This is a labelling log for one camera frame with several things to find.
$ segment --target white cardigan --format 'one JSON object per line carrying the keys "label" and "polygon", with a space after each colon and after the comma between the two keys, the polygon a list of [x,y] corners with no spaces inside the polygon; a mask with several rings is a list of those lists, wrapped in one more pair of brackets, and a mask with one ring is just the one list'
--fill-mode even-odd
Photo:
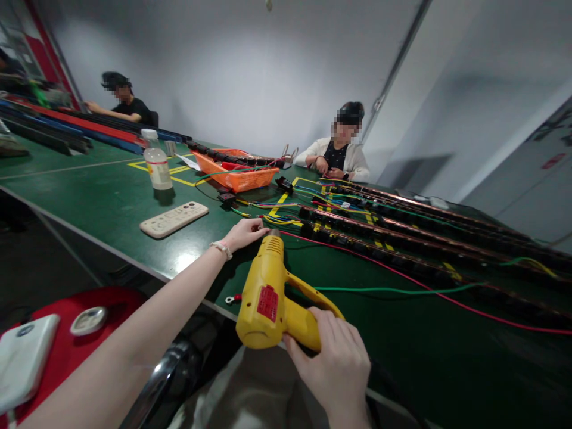
{"label": "white cardigan", "polygon": [[[296,157],[294,164],[305,167],[308,156],[324,156],[330,140],[330,137],[316,140],[308,149]],[[353,182],[367,182],[369,180],[369,167],[361,145],[349,144],[347,146],[344,172],[354,173]]]}

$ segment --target hand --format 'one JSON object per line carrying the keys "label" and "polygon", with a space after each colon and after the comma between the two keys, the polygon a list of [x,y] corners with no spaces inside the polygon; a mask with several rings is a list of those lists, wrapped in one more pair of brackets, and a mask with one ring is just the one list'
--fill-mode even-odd
{"label": "hand", "polygon": [[328,171],[327,175],[335,179],[343,179],[346,174],[342,170],[334,168]]}
{"label": "hand", "polygon": [[99,107],[99,105],[93,101],[86,101],[85,106],[91,113],[99,113],[101,111],[101,107]]}
{"label": "hand", "polygon": [[270,231],[270,228],[263,228],[262,219],[259,217],[256,219],[242,219],[232,227],[223,241],[231,253],[234,253],[238,249],[255,242],[268,231]]}
{"label": "hand", "polygon": [[318,158],[316,158],[316,168],[318,169],[318,171],[322,174],[326,174],[326,172],[328,171],[328,162],[326,161],[326,158],[324,158],[323,156],[319,156]]}
{"label": "hand", "polygon": [[354,326],[335,318],[332,312],[315,307],[309,310],[318,321],[322,351],[310,358],[295,339],[285,334],[288,354],[324,407],[332,428],[369,427],[365,390],[371,363],[362,337]]}

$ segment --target yellow heat gun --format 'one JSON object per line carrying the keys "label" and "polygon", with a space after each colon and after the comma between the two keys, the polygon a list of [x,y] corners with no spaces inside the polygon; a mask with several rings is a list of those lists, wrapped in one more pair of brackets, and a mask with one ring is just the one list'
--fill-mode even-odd
{"label": "yellow heat gun", "polygon": [[262,240],[244,284],[237,321],[238,337],[251,349],[267,349],[277,346],[286,332],[299,343],[319,352],[318,323],[308,310],[284,296],[286,282],[322,309],[344,319],[332,301],[286,270],[284,242],[280,231],[272,229]]}

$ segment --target red label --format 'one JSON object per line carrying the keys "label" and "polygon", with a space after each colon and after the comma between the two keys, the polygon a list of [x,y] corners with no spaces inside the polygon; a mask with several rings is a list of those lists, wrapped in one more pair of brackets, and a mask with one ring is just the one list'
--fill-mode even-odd
{"label": "red label", "polygon": [[269,318],[272,322],[276,322],[278,294],[274,292],[272,286],[266,286],[260,290],[260,299],[258,300],[258,308],[256,311]]}
{"label": "red label", "polygon": [[562,158],[564,158],[566,156],[566,154],[558,154],[558,155],[554,155],[552,158],[550,158],[546,164],[544,164],[542,166],[543,170],[548,170],[549,168],[554,167],[556,164],[558,164],[558,162],[560,160],[562,160]]}

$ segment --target red metal bar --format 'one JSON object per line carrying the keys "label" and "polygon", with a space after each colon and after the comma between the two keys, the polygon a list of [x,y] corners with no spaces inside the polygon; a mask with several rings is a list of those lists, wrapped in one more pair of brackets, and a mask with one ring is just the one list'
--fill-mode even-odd
{"label": "red metal bar", "polygon": [[111,128],[111,127],[108,127],[105,125],[100,125],[100,124],[95,123],[95,122],[91,122],[91,121],[88,121],[85,119],[77,118],[75,116],[69,116],[69,115],[66,115],[65,113],[60,113],[58,111],[46,109],[46,108],[40,107],[38,105],[30,104],[28,102],[19,101],[19,103],[25,105],[26,107],[30,107],[30,108],[34,109],[38,113],[52,117],[54,119],[59,119],[59,120],[65,121],[67,123],[74,124],[74,125],[80,126],[82,128],[85,128],[85,129],[89,129],[91,131],[96,131],[98,133],[105,134],[109,137],[113,137],[113,138],[123,140],[123,141],[129,142],[129,143],[134,143],[134,144],[139,145],[141,147],[145,147],[145,142],[141,138],[139,138],[139,136],[137,134],[118,130],[118,129]]}
{"label": "red metal bar", "polygon": [[80,109],[79,103],[76,100],[76,97],[72,91],[72,86],[70,85],[70,82],[68,82],[68,80],[67,80],[66,74],[64,73],[64,70],[60,64],[60,59],[58,58],[58,56],[55,53],[55,49],[52,46],[51,41],[49,40],[48,32],[44,28],[44,26],[42,24],[42,20],[38,16],[38,12],[36,11],[36,8],[34,7],[32,0],[24,0],[24,2],[26,3],[26,7],[28,8],[30,15],[32,16],[32,20],[34,21],[34,24],[36,25],[36,29],[38,30],[38,33],[40,33],[40,37],[42,38],[42,42],[46,48],[46,52],[48,53],[49,57],[52,60],[54,67],[57,69],[57,72],[61,77],[61,83],[64,85],[66,90],[71,94],[71,101],[73,103],[73,107],[75,107],[76,109],[79,110]]}

